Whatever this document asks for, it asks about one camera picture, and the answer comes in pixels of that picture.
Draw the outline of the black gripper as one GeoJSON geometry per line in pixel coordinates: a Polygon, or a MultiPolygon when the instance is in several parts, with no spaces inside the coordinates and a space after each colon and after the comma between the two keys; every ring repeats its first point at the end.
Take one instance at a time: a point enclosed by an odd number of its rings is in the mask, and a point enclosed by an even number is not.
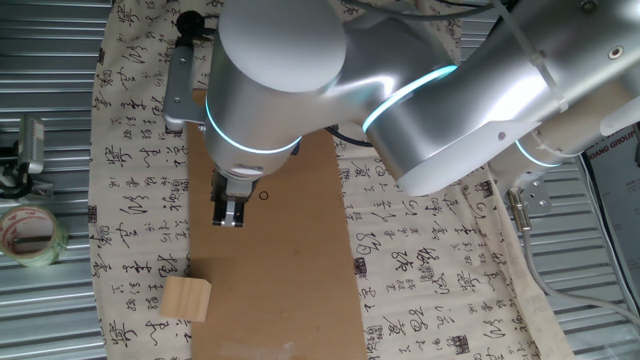
{"type": "Polygon", "coordinates": [[[235,176],[220,168],[212,171],[212,224],[224,227],[243,227],[244,208],[259,179],[235,176]]]}

